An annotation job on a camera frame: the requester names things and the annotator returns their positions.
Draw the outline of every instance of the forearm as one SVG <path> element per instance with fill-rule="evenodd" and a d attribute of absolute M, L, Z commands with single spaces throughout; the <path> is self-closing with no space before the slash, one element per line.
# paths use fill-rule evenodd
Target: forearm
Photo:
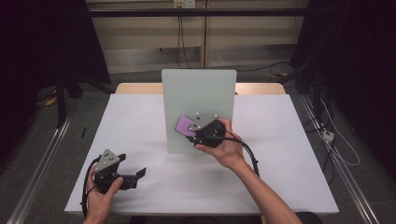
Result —
<path fill-rule="evenodd" d="M 254 173 L 247 163 L 240 163 L 233 168 L 233 171 L 247 188 L 268 224 L 301 223 L 286 203 Z"/>

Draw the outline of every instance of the human arm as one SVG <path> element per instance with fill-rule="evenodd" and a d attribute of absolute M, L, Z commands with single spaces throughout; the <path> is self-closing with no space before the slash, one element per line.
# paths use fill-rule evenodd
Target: human arm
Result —
<path fill-rule="evenodd" d="M 93 182 L 94 169 L 93 166 L 87 179 L 87 190 L 91 189 L 91 191 L 88 193 L 88 214 L 87 218 L 84 220 L 84 224 L 106 223 L 110 214 L 114 195 L 123 182 L 122 177 L 117 178 L 113 184 L 111 184 L 107 193 L 103 194 L 95 187 Z"/>
<path fill-rule="evenodd" d="M 226 137 L 233 137 L 234 135 L 241 139 L 237 134 L 233 133 L 229 120 L 219 119 L 219 121 L 225 125 L 228 132 L 225 135 Z M 216 148 L 204 145 L 197 145 L 196 148 L 215 157 L 221 165 L 229 168 L 239 177 L 268 224 L 302 223 L 288 205 L 246 163 L 240 143 L 225 140 Z"/>

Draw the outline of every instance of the person's right hand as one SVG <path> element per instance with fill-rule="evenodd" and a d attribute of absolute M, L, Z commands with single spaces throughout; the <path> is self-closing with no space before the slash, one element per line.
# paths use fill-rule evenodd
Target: person's right hand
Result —
<path fill-rule="evenodd" d="M 224 124 L 227 133 L 226 137 L 234 138 L 230 133 L 232 133 L 236 138 L 241 140 L 241 137 L 233 133 L 233 128 L 231 121 L 227 119 L 219 119 L 221 123 Z M 204 145 L 196 145 L 195 148 L 212 155 L 216 160 L 224 167 L 235 171 L 240 165 L 246 164 L 242 145 L 238 142 L 224 140 L 218 147 L 207 147 Z"/>

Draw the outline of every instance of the person's left hand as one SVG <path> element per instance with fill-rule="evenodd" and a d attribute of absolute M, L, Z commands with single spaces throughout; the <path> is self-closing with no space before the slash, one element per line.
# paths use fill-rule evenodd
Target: person's left hand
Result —
<path fill-rule="evenodd" d="M 94 171 L 95 166 L 90 170 L 87 180 L 87 190 L 95 187 L 95 183 L 93 182 Z M 117 178 L 113 184 L 111 184 L 106 194 L 101 193 L 98 188 L 91 190 L 88 194 L 88 214 L 84 223 L 106 223 L 108 215 L 110 214 L 113 197 L 119 190 L 122 182 L 122 177 Z"/>

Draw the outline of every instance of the black metal bar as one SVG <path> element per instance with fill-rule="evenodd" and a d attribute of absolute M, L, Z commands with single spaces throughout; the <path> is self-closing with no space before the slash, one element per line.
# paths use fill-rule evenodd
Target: black metal bar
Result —
<path fill-rule="evenodd" d="M 162 8 L 162 9 L 91 9 L 75 10 L 43 10 L 37 12 L 52 16 L 90 16 L 90 17 L 294 17 L 320 15 L 329 13 L 330 9 L 321 8 Z"/>

